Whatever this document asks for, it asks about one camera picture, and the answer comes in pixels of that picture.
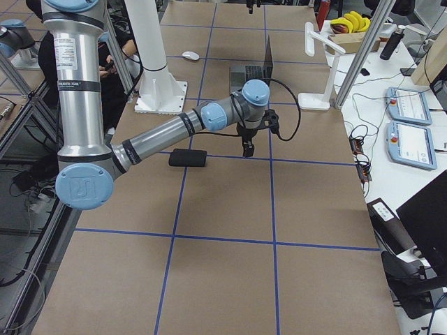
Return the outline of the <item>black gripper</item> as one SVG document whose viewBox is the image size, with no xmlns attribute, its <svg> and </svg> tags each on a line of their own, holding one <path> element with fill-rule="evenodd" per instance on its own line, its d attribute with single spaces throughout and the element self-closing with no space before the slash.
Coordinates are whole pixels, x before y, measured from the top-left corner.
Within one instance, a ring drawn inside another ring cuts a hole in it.
<svg viewBox="0 0 447 335">
<path fill-rule="evenodd" d="M 273 109 L 268 109 L 259 121 L 255 121 L 253 126 L 249 125 L 249 121 L 245 121 L 244 125 L 240 122 L 237 124 L 237 134 L 241 137 L 243 156 L 254 155 L 254 144 L 252 139 L 258 131 L 269 129 L 273 134 L 279 134 L 279 116 Z"/>
</svg>

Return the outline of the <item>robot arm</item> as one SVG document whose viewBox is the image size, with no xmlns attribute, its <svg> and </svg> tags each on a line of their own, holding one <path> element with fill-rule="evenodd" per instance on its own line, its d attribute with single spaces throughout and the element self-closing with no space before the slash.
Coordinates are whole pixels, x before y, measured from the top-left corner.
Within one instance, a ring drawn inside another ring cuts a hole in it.
<svg viewBox="0 0 447 335">
<path fill-rule="evenodd" d="M 1 22 L 1 54 L 17 69 L 39 69 L 38 46 L 22 20 Z"/>
<path fill-rule="evenodd" d="M 184 111 L 187 83 L 168 70 L 159 16 L 153 1 L 125 3 L 141 60 L 142 82 L 137 109 L 170 114 L 156 128 L 113 145 L 105 134 L 117 128 L 127 97 L 118 83 L 102 84 L 99 43 L 114 32 L 106 28 L 105 1 L 43 1 L 43 23 L 54 38 L 57 87 L 64 134 L 59 150 L 58 198 L 74 209 L 100 207 L 112 195 L 115 179 L 133 165 L 203 130 L 236 125 L 244 155 L 254 152 L 260 129 L 277 130 L 278 117 L 268 109 L 269 87 L 249 80 L 240 91 Z"/>
</svg>

